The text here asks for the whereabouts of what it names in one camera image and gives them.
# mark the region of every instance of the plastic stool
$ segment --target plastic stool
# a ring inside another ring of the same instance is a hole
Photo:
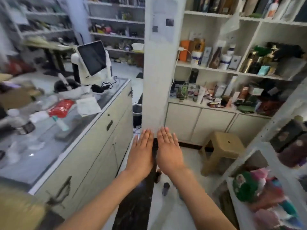
[[[207,157],[205,147],[213,147],[210,157]],[[203,168],[201,174],[207,176],[214,171],[222,157],[236,159],[245,148],[237,135],[219,131],[213,131],[204,142],[200,153],[204,155]]]

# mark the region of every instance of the finger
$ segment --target finger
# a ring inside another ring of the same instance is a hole
[[[146,129],[146,132],[143,136],[142,142],[141,142],[141,147],[146,147],[148,139],[149,139],[149,135],[150,135],[150,130]]]
[[[178,143],[178,138],[177,138],[177,136],[176,136],[175,133],[173,133],[173,138],[174,138],[174,144],[175,144],[178,148],[180,148],[179,143]]]
[[[161,132],[162,132],[162,135],[163,135],[164,142],[165,142],[165,143],[170,143],[170,142],[169,142],[169,138],[168,138],[168,136],[167,136],[167,133],[166,133],[164,127],[161,128]]]
[[[158,132],[157,132],[157,140],[158,140],[158,144],[164,143],[164,139],[163,139],[161,129],[159,129]]]
[[[148,141],[147,141],[147,145],[146,145],[146,147],[148,148],[148,149],[152,149],[153,148],[153,132],[152,131],[150,131],[150,134],[149,134],[149,138],[148,138]]]
[[[138,142],[138,135],[136,135],[136,136],[133,138],[133,142],[132,142],[132,146],[131,146],[131,148],[135,148],[135,147],[136,147],[137,142]]]
[[[165,132],[167,134],[167,137],[169,138],[169,142],[170,143],[174,143],[173,137],[172,137],[171,133],[169,132],[169,128],[168,127],[165,128]]]
[[[141,142],[142,142],[142,139],[143,139],[143,137],[144,137],[145,132],[146,132],[146,130],[143,130],[143,131],[142,131],[142,134],[140,135],[140,138],[138,139],[138,144],[137,144],[137,146],[141,145]]]

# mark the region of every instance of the red package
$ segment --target red package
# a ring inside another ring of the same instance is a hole
[[[69,109],[75,102],[69,99],[60,101],[55,107],[48,110],[50,117],[58,116],[58,118],[65,118],[68,114]]]

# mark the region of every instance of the floor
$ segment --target floor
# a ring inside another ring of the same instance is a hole
[[[133,98],[132,102],[138,102],[140,96],[143,93],[143,79],[136,78],[142,68],[137,68],[136,66],[129,66],[122,63],[112,63],[112,73],[113,76],[129,78],[132,81]],[[42,71],[36,71],[34,73],[22,74],[18,77],[12,79],[12,81],[25,81],[32,80],[37,88],[42,88],[46,93],[53,92],[53,85],[59,80],[57,77],[44,75]]]
[[[203,177],[200,174],[202,166],[202,158],[198,154],[198,150],[182,147],[182,153],[186,165],[194,172],[198,182],[204,187],[206,192],[210,192],[210,187],[218,178],[217,176]],[[125,155],[119,172],[125,169],[128,153]],[[162,196],[163,184],[168,182],[171,187],[166,197]],[[110,216],[103,230],[111,230],[116,217],[118,208],[115,209]],[[151,208],[148,220],[148,230],[183,230],[196,229],[184,202],[179,198],[178,191],[172,185],[170,179],[162,174],[158,184],[154,184],[153,195],[151,200]]]

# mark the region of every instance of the hand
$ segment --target hand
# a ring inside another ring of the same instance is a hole
[[[137,135],[133,139],[125,171],[132,175],[137,184],[148,176],[153,167],[153,137],[153,133],[147,129],[143,130],[139,140]]]
[[[157,138],[159,144],[157,164],[162,172],[170,176],[178,169],[186,168],[175,133],[172,136],[169,129],[163,127],[158,130]]]

